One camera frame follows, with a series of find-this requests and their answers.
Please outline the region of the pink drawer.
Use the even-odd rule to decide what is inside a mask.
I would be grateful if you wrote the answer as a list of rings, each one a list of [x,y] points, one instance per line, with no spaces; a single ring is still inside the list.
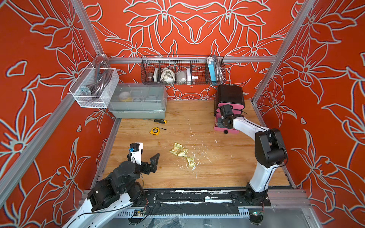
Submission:
[[[233,112],[233,114],[234,115],[240,115],[240,114],[242,114],[242,110],[236,110],[236,109],[233,109],[232,110],[232,112]],[[217,108],[216,110],[215,110],[215,113],[220,113],[220,109],[219,108]]]
[[[224,105],[230,105],[230,106],[232,106],[232,109],[235,109],[235,110],[243,110],[245,108],[245,105],[244,104],[219,103],[216,106],[216,111],[218,112],[220,110],[220,107],[221,106],[224,106]]]
[[[221,114],[217,113],[215,115],[215,125],[214,125],[214,128],[213,128],[215,131],[223,132],[224,134],[238,134],[239,133],[239,131],[236,130],[235,128],[233,128],[233,129],[218,128],[217,127],[217,119],[219,117],[221,117]],[[235,118],[238,118],[238,117],[241,117],[241,115],[233,115],[233,116],[230,116],[229,118],[234,120]]]

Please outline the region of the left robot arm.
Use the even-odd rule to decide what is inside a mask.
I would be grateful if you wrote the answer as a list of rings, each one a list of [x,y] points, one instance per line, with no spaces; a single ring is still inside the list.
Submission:
[[[133,205],[145,203],[145,191],[137,181],[143,174],[157,171],[160,154],[150,162],[138,165],[124,161],[106,178],[98,181],[90,190],[78,211],[63,226],[65,228],[101,228],[118,213]]]

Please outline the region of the green cookie packet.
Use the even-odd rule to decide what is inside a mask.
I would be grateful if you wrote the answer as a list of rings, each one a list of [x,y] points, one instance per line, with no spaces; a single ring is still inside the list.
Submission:
[[[175,142],[173,149],[171,149],[169,152],[171,154],[178,156],[178,154],[182,151],[182,149],[183,149],[183,146],[181,144]]]
[[[187,148],[181,148],[180,149],[180,152],[178,153],[178,155],[177,156],[179,156],[179,157],[187,157],[188,155],[187,155],[187,153],[188,153],[188,149]]]
[[[195,162],[195,158],[194,157],[186,157],[187,161],[188,161],[188,167],[191,167],[193,170],[196,167],[196,162]]]

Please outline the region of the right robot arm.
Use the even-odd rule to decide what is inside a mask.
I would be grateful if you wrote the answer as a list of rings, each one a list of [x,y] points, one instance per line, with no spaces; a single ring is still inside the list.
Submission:
[[[280,130],[257,125],[243,116],[218,116],[214,128],[225,134],[242,132],[254,140],[257,165],[246,186],[245,200],[250,205],[263,203],[274,172],[288,158]]]

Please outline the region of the pink bottom drawer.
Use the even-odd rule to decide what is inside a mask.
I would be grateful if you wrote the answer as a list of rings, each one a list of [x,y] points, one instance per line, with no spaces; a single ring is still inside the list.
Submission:
[[[215,125],[214,125],[214,128],[213,128],[215,131],[223,132],[224,134],[238,134],[239,133],[239,131],[236,130],[235,128],[233,128],[233,129],[218,128],[217,127],[217,119],[219,117],[221,117],[221,114],[217,113],[215,115]],[[238,117],[241,117],[241,115],[233,115],[233,116],[230,116],[229,118],[234,120],[235,118],[238,118]]]

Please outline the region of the pink top drawer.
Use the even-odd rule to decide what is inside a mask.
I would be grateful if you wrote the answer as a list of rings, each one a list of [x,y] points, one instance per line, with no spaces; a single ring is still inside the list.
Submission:
[[[230,105],[230,106],[232,106],[232,109],[235,109],[235,110],[243,110],[245,108],[245,105],[244,104],[219,103],[216,106],[216,111],[218,112],[220,110],[220,107],[221,106],[224,106],[224,105]]]

